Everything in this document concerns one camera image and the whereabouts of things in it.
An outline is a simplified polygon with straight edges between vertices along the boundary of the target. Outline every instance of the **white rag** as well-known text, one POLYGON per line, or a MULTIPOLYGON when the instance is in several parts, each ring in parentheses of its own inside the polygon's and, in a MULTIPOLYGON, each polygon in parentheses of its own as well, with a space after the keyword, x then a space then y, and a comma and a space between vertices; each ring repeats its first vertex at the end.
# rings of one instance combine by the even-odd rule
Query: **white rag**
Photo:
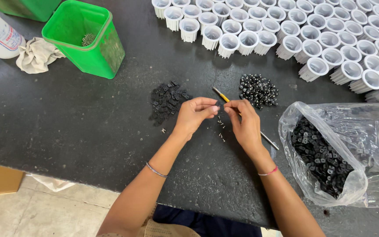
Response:
POLYGON ((33 37, 26 43, 26 46, 19 46, 20 56, 17 58, 17 66, 26 73, 47 72, 48 65, 57 58, 64 58, 65 55, 55 47, 46 42, 43 38, 33 37))

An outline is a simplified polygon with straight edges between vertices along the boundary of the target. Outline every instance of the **clear plastic bag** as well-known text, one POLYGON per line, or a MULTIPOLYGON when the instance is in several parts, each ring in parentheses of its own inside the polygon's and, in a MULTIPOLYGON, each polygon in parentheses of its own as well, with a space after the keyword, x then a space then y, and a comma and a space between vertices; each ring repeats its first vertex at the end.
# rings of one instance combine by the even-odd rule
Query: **clear plastic bag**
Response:
POLYGON ((293 175, 308 199, 321 206, 379 207, 379 103, 295 102, 280 118, 279 135, 293 175), (355 169, 337 200, 320 189, 291 144, 290 132, 303 116, 355 169))

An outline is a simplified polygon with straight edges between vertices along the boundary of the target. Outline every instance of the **black table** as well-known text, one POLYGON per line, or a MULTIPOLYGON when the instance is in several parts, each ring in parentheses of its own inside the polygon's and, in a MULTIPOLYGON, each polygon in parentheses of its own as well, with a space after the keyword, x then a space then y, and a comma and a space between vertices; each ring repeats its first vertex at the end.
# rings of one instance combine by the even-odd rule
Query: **black table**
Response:
MULTIPOLYGON (((116 77, 82 73, 68 59, 57 59, 46 73, 29 75, 19 70, 16 59, 0 59, 0 165, 121 192, 174 127, 176 116, 160 127, 148 120, 151 90, 169 80, 177 80, 195 97, 220 100, 212 86, 238 99, 243 73, 271 79, 280 89, 279 106, 258 114, 262 131, 279 147, 278 120, 293 102, 364 101, 328 76, 310 83, 300 79, 302 65, 294 58, 277 58, 276 46, 262 57, 235 53, 223 59, 201 45, 200 35, 196 42, 184 43, 179 32, 155 17, 148 0, 86 2, 113 13, 126 51, 116 77)), ((26 39, 41 37, 45 23, 0 16, 26 39)), ((219 127, 217 119, 202 123, 176 159, 158 202, 276 228, 254 166, 236 141, 229 118, 224 111, 219 115, 226 127, 219 127)), ((271 151, 265 140, 263 144, 271 151)), ((327 236, 379 236, 379 208, 316 206, 304 198, 282 149, 275 162, 327 236)))

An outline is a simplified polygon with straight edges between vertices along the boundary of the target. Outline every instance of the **green container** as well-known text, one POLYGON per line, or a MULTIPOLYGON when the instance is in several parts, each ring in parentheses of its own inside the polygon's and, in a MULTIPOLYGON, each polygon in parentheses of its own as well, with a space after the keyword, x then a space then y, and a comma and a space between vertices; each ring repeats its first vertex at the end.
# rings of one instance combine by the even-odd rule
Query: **green container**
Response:
POLYGON ((74 0, 61 3, 42 29, 42 36, 84 73, 112 79, 125 57, 112 13, 92 4, 74 0), (96 39, 82 47, 82 39, 89 33, 96 39))
POLYGON ((61 0, 0 0, 0 11, 13 16, 45 22, 60 2, 61 0))

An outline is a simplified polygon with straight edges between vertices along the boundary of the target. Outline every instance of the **left hand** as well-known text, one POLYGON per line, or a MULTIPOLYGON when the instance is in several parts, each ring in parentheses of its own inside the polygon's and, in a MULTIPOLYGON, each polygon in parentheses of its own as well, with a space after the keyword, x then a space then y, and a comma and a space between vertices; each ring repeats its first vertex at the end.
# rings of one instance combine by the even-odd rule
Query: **left hand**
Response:
POLYGON ((220 107, 215 105, 216 102, 210 98, 197 97, 182 103, 173 132, 185 136, 186 141, 189 141, 204 119, 212 119, 217 115, 220 107))

